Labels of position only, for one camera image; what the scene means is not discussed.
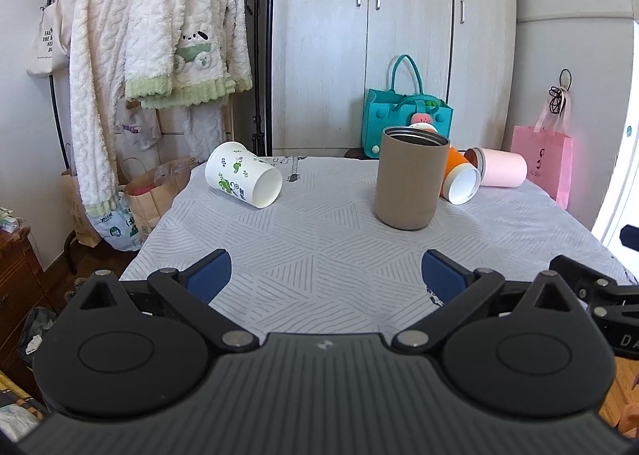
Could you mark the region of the person's hand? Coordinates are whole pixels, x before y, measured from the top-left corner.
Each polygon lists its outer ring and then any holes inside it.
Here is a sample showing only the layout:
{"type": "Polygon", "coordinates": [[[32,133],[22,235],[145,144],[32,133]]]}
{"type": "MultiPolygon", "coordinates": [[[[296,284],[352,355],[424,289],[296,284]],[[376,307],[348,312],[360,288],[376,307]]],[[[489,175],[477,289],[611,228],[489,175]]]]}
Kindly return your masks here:
{"type": "Polygon", "coordinates": [[[622,412],[621,418],[616,425],[616,430],[626,438],[639,438],[639,403],[627,404],[622,412]]]}

